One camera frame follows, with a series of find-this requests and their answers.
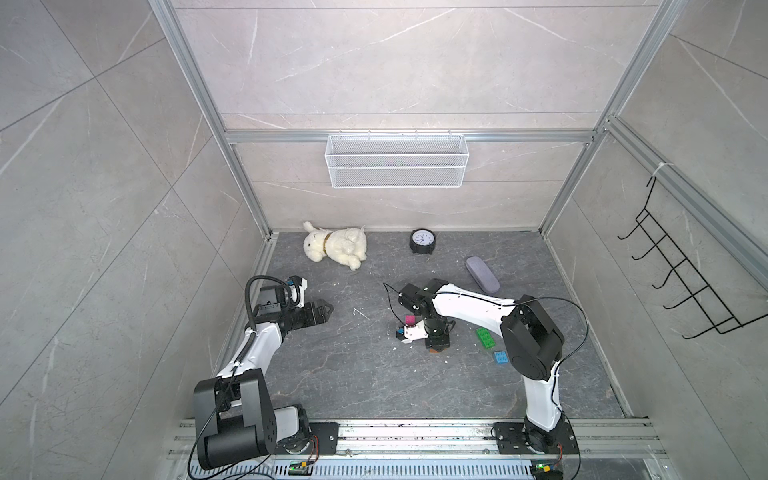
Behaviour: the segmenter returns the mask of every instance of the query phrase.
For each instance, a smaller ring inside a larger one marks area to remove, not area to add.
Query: gray tile wall
[[[621,114],[766,245],[767,22],[760,0],[691,0]],[[650,247],[647,238],[617,238],[634,226],[647,178],[608,141],[556,223],[552,245],[628,403],[654,420],[682,476],[764,478],[768,321],[682,337],[708,327],[706,318],[691,301],[664,309],[685,298],[682,283],[672,276],[654,288],[669,271],[660,254],[632,260]],[[768,313],[768,293],[660,185],[649,208],[740,320]],[[665,245],[673,263],[682,258]],[[692,269],[683,277],[703,286]],[[730,315],[711,293],[697,298],[715,320]]]
[[[657,8],[653,0],[174,4],[228,128],[592,127]]]
[[[683,478],[762,478],[757,445],[768,432],[765,406],[768,319],[720,335],[684,339],[709,326],[638,230],[649,173],[609,139],[593,159],[549,240],[634,415],[650,416]],[[648,209],[741,320],[768,313],[768,293],[661,185]],[[658,230],[649,228],[655,240]],[[671,261],[682,256],[665,240]],[[688,269],[683,278],[702,285]],[[727,318],[711,293],[697,296]]]
[[[592,128],[657,8],[653,0],[174,5],[227,128],[285,130]],[[238,145],[280,230],[304,220],[533,230],[580,149],[472,144],[459,189],[334,190],[322,145]]]
[[[261,239],[145,0],[0,18],[0,476],[150,478]]]
[[[325,144],[238,144],[270,226],[536,230],[581,151],[578,142],[469,145],[460,188],[333,189]]]
[[[692,0],[622,116],[768,247],[768,2]]]

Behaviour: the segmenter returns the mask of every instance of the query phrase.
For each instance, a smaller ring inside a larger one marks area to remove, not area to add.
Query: plush toy
[[[366,235],[363,228],[345,228],[332,232],[324,228],[315,228],[310,222],[304,222],[304,230],[309,232],[304,240],[304,253],[313,262],[331,257],[351,270],[360,268],[360,262],[366,259]]]

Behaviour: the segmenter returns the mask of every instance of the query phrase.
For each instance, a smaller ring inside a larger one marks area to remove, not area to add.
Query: marble pattern floor
[[[281,233],[269,275],[300,275],[310,300],[334,305],[330,321],[291,332],[272,359],[266,379],[276,408],[301,402],[311,418],[522,418],[522,376],[497,365],[472,325],[458,322],[451,347],[429,353],[423,342],[395,338],[382,282],[396,289],[442,278],[480,291],[464,261],[480,256],[497,276],[496,296],[565,296],[560,273],[538,232],[438,232],[433,255],[416,255],[409,233],[368,233],[368,260],[357,272],[331,259],[313,263],[302,249],[304,233]],[[565,352],[584,336],[578,311],[542,300],[566,337]],[[406,310],[393,298],[398,316]],[[572,418],[619,418],[622,411],[591,341],[561,368],[561,402]]]

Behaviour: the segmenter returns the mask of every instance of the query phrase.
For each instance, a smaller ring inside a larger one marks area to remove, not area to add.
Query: black wire rack
[[[641,230],[643,233],[645,233],[645,236],[648,237],[648,239],[651,241],[653,246],[650,249],[648,249],[647,252],[643,253],[639,257],[636,257],[636,256],[633,255],[632,259],[633,260],[642,260],[650,252],[656,250],[658,253],[661,254],[661,256],[664,258],[664,260],[667,262],[667,265],[669,265],[669,267],[670,267],[670,271],[669,271],[669,273],[667,273],[667,276],[664,278],[664,282],[662,282],[661,285],[659,285],[659,286],[656,286],[656,285],[651,285],[651,286],[653,288],[657,289],[657,290],[663,288],[664,285],[667,284],[667,281],[670,279],[672,274],[674,273],[675,276],[680,281],[680,283],[682,283],[683,286],[685,287],[685,290],[687,290],[687,292],[688,292],[688,296],[686,296],[680,302],[675,303],[673,306],[663,306],[664,309],[672,310],[674,308],[679,307],[683,303],[686,303],[688,300],[693,300],[694,302],[696,302],[696,304],[699,306],[699,309],[701,310],[701,312],[704,314],[704,316],[709,321],[709,323],[711,325],[710,327],[700,331],[699,333],[696,333],[695,335],[691,335],[691,336],[683,335],[683,338],[685,338],[685,339],[695,339],[696,337],[701,336],[704,333],[709,332],[710,330],[715,330],[719,334],[722,335],[724,333],[733,332],[735,329],[743,328],[743,327],[749,325],[752,322],[756,322],[759,319],[767,317],[768,313],[766,313],[765,315],[762,315],[762,316],[758,316],[757,318],[749,320],[747,322],[742,322],[741,320],[739,320],[736,317],[736,315],[733,314],[733,312],[730,310],[728,305],[726,305],[725,302],[723,301],[723,299],[720,298],[720,295],[717,294],[717,292],[710,285],[710,283],[707,281],[707,279],[704,278],[704,275],[702,275],[701,272],[699,271],[699,269],[696,268],[694,263],[690,261],[690,258],[688,258],[688,255],[686,255],[685,252],[682,251],[682,249],[677,245],[677,242],[674,241],[674,239],[670,236],[670,234],[667,233],[667,231],[661,226],[661,224],[658,222],[658,220],[656,220],[656,218],[654,218],[653,214],[648,210],[648,201],[650,201],[650,196],[654,192],[654,186],[656,185],[656,177],[651,177],[650,180],[648,180],[648,183],[646,184],[646,187],[648,187],[649,185],[650,185],[650,190],[648,191],[648,196],[645,199],[645,205],[643,205],[643,210],[641,210],[640,213],[638,213],[637,216],[634,218],[634,221],[635,221],[635,223],[637,225],[635,225],[635,227],[632,229],[632,231],[630,233],[628,233],[625,237],[619,236],[618,239],[619,240],[626,240],[627,238],[629,238],[629,236],[631,234],[633,234],[638,229]],[[648,233],[648,230],[646,230],[646,227],[644,227],[644,225],[643,225],[644,223],[648,223],[648,222],[651,222],[651,221],[653,223],[655,223],[656,228],[658,230],[660,230],[661,233],[662,233],[661,238],[659,238],[658,240],[654,240],[654,238],[650,235],[650,233]],[[672,245],[674,245],[674,248],[677,250],[677,252],[679,252],[680,256],[683,257],[683,259],[681,261],[676,262],[675,264],[673,264],[672,261],[670,261],[671,255],[668,256],[667,254],[664,253],[664,251],[661,249],[661,247],[659,247],[659,244],[664,239],[668,239],[672,243]],[[688,283],[686,283],[686,281],[683,279],[683,277],[680,275],[680,272],[678,271],[678,269],[680,269],[683,266],[688,266],[689,268],[693,269],[694,272],[696,272],[696,275],[698,275],[699,278],[701,279],[701,282],[703,282],[703,286],[701,288],[698,288],[698,289],[696,289],[694,291],[691,288],[691,286],[689,286]],[[709,290],[714,295],[714,297],[717,299],[717,301],[720,302],[720,304],[723,306],[723,308],[727,312],[728,317],[725,320],[722,320],[722,321],[719,321],[719,322],[716,322],[715,320],[713,320],[712,316],[710,316],[710,314],[707,312],[707,309],[705,309],[704,306],[699,301],[699,299],[696,298],[696,295],[699,295],[700,293],[703,293],[706,290]],[[725,326],[725,324],[730,322],[731,320],[733,320],[735,322],[735,324],[731,323],[731,325]]]

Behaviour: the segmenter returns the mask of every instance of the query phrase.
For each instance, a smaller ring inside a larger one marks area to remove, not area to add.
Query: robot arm
[[[526,426],[534,437],[539,435],[541,441],[549,441],[551,432],[563,422],[556,372],[564,337],[538,301],[528,295],[520,300],[495,298],[438,279],[430,280],[421,289],[409,283],[400,290],[398,301],[424,318],[425,343],[433,351],[450,346],[449,317],[499,335],[510,363],[524,377]]]
[[[197,459],[206,470],[273,453],[277,445],[303,448],[309,438],[309,421],[301,405],[272,407],[264,373],[289,331],[325,323],[333,307],[323,300],[306,302],[305,279],[292,276],[287,284],[287,289],[261,289],[253,322],[256,331],[249,325],[227,366],[195,387]]]

